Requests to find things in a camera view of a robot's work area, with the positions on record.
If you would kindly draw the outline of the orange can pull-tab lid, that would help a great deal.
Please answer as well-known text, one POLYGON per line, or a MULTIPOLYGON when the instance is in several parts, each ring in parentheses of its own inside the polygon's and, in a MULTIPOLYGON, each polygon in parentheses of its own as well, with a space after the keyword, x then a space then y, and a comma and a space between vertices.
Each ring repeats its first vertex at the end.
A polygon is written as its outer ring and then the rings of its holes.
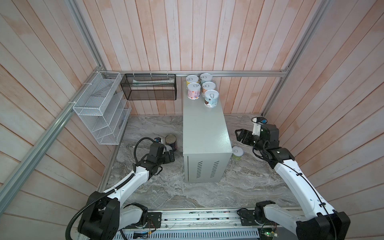
POLYGON ((204 82, 202 83, 202 93, 205 95, 208 90, 215 90, 216 84, 214 82, 204 82))

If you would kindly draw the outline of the pink can pull-tab lid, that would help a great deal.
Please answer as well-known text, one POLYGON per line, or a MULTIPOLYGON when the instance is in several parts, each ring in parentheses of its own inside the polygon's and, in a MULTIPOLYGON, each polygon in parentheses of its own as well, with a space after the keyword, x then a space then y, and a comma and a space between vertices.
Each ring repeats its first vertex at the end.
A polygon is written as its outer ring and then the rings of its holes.
POLYGON ((190 83, 187 86, 187 97, 196 100, 201 95, 201 85, 199 83, 190 83))

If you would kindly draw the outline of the green white can pull-tab lid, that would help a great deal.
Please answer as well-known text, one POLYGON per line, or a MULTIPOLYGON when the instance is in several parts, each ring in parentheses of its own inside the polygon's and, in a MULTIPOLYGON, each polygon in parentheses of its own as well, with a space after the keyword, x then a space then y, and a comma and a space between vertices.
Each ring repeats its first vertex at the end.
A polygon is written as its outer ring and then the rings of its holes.
POLYGON ((209 73, 203 73, 200 75, 200 83, 204 84, 205 82, 211 82, 213 80, 213 76, 209 73))

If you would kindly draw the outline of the yellow can pull-tab lid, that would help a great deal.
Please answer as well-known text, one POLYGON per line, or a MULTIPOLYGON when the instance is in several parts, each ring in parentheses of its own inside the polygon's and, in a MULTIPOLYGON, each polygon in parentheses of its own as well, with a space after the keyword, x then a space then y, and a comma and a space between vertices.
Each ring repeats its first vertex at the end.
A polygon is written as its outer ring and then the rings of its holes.
POLYGON ((186 85, 188 86, 189 84, 199 83, 199 80, 199 77, 196 75, 188 75, 186 77, 186 85))

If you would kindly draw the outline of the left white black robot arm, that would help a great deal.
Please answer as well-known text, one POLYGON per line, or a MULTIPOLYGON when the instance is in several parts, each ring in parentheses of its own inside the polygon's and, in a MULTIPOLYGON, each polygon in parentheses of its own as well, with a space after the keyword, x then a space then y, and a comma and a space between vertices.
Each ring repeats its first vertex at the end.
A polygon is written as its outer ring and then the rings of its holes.
POLYGON ((65 238, 71 239, 71 227, 79 221, 78 232, 91 240, 111 240, 117 232, 128 226, 149 227, 147 207, 124 202, 141 185, 157 176, 164 164, 174 162, 175 156, 171 146, 155 140, 150 145, 149 153, 140 160, 135 157, 133 170, 117 184, 104 192, 93 192, 84 207, 70 220, 65 238))

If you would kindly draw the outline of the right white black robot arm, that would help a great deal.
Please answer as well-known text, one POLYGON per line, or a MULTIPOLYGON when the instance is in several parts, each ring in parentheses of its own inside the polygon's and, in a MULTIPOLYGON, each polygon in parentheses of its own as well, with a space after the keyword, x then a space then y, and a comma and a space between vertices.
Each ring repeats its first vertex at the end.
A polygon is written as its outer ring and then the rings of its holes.
POLYGON ((252 131, 235 131, 237 141, 252 147, 254 155, 267 162, 284 180, 297 199, 302 214, 280 207, 273 201, 256 203, 254 221, 263 227, 276 223, 300 240, 343 240, 350 218, 338 212, 310 183, 291 152, 280 147, 279 129, 265 120, 254 123, 252 131))

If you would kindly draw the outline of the grey metal cabinet counter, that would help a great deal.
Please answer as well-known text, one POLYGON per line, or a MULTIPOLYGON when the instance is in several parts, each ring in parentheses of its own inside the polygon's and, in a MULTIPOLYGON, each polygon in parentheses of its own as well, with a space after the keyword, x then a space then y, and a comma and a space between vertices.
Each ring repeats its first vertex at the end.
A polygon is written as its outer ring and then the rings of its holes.
POLYGON ((221 102, 208 108, 204 97, 188 98, 186 82, 182 90, 185 182, 219 182, 233 154, 221 102))

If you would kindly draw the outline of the tall can white plastic lid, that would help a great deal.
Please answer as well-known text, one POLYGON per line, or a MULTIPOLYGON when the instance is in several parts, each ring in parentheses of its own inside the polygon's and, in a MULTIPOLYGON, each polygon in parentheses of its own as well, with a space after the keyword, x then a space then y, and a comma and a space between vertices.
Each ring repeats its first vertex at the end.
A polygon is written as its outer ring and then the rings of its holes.
POLYGON ((169 145, 165 145, 165 147, 166 147, 167 151, 172 151, 173 150, 173 148, 171 146, 169 146, 169 145))

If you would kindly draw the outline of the dark can with brown lid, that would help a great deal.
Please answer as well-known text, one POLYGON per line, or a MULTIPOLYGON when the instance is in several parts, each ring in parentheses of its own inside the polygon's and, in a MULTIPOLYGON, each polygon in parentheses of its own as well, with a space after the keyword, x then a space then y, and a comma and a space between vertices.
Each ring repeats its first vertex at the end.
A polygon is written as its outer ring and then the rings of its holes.
POLYGON ((165 141, 166 145, 170 146, 174 152, 177 150, 177 137, 175 135, 167 135, 165 141))

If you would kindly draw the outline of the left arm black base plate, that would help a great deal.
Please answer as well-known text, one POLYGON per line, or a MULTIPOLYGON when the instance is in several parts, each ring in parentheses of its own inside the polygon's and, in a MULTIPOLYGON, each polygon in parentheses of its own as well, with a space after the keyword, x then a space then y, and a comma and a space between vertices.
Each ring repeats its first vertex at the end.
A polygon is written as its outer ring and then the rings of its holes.
POLYGON ((161 212, 144 212, 142 214, 142 219, 140 226, 144 228, 159 229, 162 223, 162 213, 161 212))

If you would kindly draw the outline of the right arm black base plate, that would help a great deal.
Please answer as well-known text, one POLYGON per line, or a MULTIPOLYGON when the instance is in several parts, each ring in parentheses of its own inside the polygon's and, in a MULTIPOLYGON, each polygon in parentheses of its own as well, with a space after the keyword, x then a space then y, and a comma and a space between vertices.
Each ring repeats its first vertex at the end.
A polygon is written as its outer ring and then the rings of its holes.
POLYGON ((237 214, 240 217, 241 225, 246 226, 260 226, 255 219, 255 211, 241 208, 237 210, 237 214))

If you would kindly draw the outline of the horizontal aluminium frame bar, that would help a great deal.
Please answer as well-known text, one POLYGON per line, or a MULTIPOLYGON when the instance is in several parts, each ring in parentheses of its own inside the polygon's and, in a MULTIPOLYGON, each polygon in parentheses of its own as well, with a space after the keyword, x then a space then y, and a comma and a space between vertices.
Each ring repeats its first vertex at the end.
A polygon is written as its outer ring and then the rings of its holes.
POLYGON ((133 75, 175 75, 176 77, 186 77, 188 75, 200 76, 201 74, 207 73, 213 77, 274 77, 281 78, 287 75, 287 71, 282 70, 231 70, 231 71, 117 71, 122 75, 133 74, 133 75))

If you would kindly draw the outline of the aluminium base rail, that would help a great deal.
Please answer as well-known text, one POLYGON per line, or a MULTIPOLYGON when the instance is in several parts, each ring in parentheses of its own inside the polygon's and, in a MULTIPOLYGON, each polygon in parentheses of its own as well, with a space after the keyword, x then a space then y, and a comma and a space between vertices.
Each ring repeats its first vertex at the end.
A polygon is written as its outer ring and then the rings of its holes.
POLYGON ((130 224, 123 227, 124 230, 207 230, 207 229, 245 229, 257 228, 266 231, 267 228, 285 229, 293 234, 293 227, 285 227, 282 220, 268 220, 266 224, 258 221, 260 226, 242 226, 237 210, 240 208, 205 208, 205 209, 165 209, 148 210, 149 212, 161 212, 162 223, 159 229, 144 228, 140 224, 130 224))

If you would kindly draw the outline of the left aluminium frame bar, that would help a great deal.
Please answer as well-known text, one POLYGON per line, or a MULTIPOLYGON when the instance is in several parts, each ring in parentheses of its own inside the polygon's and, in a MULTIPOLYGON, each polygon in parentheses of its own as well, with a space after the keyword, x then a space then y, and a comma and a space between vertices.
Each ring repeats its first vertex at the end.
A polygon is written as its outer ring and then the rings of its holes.
POLYGON ((17 193, 21 190, 22 186, 40 163, 43 156, 47 153, 53 142, 57 139, 58 135, 72 118, 74 114, 73 107, 79 101, 81 95, 92 83, 94 77, 104 69, 104 67, 99 66, 92 71, 74 97, 72 97, 72 99, 66 104, 58 117, 42 134, 36 144, 28 151, 23 160, 18 164, 16 169, 1 186, 1 215, 5 213, 5 210, 16 197, 17 193))

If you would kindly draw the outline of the right aluminium frame post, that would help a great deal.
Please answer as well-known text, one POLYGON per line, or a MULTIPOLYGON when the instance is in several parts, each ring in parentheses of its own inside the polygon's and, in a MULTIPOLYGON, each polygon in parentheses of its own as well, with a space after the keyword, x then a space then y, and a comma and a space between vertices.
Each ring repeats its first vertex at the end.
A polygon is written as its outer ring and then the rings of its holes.
POLYGON ((276 99, 278 98, 280 92, 282 91, 284 85, 286 84, 288 78, 290 77, 291 73, 295 69, 298 61, 300 60, 301 56, 303 55, 305 49, 311 42, 313 36, 315 35, 318 27, 320 26, 321 22, 323 21, 323 18, 329 11, 330 7, 334 1, 320 1, 319 4, 316 6, 316 11, 313 14, 313 17, 309 21, 309 24, 305 28, 305 31, 300 38, 300 41, 298 42, 297 47, 295 48, 295 51, 293 52, 291 58, 289 59, 288 63, 286 64, 286 67, 281 70, 281 72, 284 74, 282 77, 279 78, 279 81, 277 82, 272 94, 268 97, 268 101, 263 107, 263 112, 261 113, 261 116, 266 117, 268 113, 271 111, 274 103, 276 102, 276 99))

